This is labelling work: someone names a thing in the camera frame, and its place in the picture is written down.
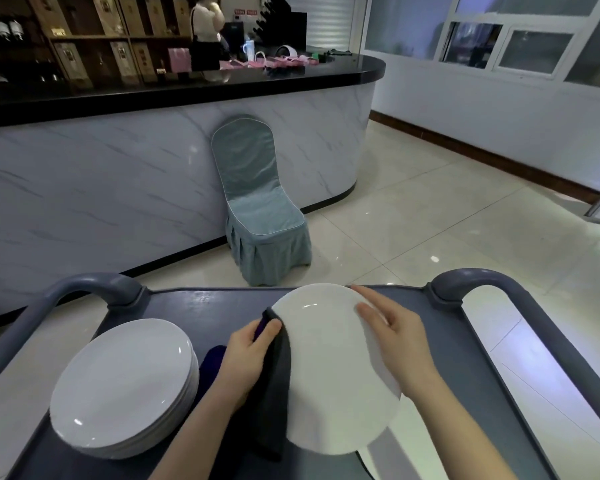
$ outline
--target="marble counter front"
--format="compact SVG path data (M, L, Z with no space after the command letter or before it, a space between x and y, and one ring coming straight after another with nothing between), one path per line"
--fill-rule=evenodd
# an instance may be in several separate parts
M375 82L0 127L0 314L75 273L122 272L224 235L210 135L272 129L302 208L356 181Z

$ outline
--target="cart handle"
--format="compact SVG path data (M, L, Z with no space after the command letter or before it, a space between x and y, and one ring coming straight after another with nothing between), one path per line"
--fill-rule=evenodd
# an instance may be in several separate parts
M58 281L26 307L0 337L0 373L65 295L88 291L101 297L109 306L124 306L133 303L142 289L143 286L133 278L115 273L77 274Z
M483 285L495 286L507 294L600 418L600 377L519 282L496 271L465 268L439 274L427 290L434 306L461 306L469 291Z

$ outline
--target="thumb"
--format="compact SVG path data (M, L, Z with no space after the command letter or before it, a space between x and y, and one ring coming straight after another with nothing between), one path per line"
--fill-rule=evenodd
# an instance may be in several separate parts
M267 349L273 342L273 339L276 338L277 334L279 334L280 330L282 330L282 322L277 318L273 319L267 326L264 327L264 330L260 334L260 336L253 343L252 347L255 347L258 352L264 356L266 354Z
M386 334L391 332L391 329L384 321L384 318L380 316L380 313L371 308L368 304L357 304L356 311L358 312L358 315L360 315L365 322L369 324L371 329L376 334L378 340L383 340L386 337Z

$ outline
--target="cart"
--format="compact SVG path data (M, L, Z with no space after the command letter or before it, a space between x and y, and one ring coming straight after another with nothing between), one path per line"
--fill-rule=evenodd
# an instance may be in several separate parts
M508 295L600 418L600 378L531 295L510 277L486 269L456 269L440 274L423 288L394 285L371 288L421 316L440 374L518 477L557 480L462 310L464 296L483 285L495 286ZM131 320L161 318L183 329L201 358L211 347L226 344L233 331L291 291L288 288L181 288L154 292L120 274L81 274L62 280L42 293L1 336L0 373L58 300L78 290L99 295L109 306L96 336ZM144 480L174 435L136 457L99 460L73 450L60 440L51 428L47 412L7 479ZM369 474L355 453L320 455L287 441L281 462L272 463L247 453L235 478L369 480Z

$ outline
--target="chair backrest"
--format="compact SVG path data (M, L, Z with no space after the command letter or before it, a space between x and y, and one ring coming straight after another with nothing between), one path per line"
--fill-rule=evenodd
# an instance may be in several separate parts
M253 116L234 116L216 130L211 150L227 201L280 186L273 132Z

